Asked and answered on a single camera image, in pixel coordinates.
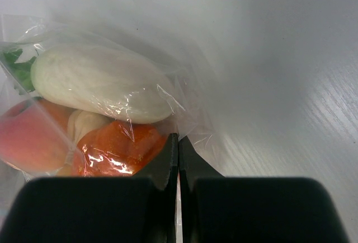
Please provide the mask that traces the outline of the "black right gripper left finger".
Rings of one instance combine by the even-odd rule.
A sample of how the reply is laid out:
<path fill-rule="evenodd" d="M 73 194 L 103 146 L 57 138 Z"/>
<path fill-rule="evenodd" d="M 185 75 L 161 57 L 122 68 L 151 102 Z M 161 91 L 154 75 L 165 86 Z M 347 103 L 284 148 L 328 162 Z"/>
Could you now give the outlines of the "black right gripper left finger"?
<path fill-rule="evenodd" d="M 44 177 L 19 192 L 2 242 L 175 242 L 178 139 L 130 177 Z"/>

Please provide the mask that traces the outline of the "clear zip top bag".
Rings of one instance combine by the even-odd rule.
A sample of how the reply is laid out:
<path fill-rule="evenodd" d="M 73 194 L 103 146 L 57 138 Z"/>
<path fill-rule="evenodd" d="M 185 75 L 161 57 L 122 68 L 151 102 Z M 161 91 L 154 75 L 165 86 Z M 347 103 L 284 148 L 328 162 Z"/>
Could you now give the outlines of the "clear zip top bag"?
<path fill-rule="evenodd" d="M 35 178 L 133 176 L 171 133 L 212 160 L 201 94 L 186 64 L 42 18 L 1 16 L 1 218 Z"/>

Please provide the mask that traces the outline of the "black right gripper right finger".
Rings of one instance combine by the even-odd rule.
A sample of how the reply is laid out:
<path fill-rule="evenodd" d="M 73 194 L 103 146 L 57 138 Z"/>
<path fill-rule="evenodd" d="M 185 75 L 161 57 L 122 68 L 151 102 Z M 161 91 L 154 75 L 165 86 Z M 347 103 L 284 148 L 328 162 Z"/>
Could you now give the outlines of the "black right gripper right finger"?
<path fill-rule="evenodd" d="M 333 201 L 307 177 L 225 177 L 178 145 L 184 242 L 348 242 Z"/>

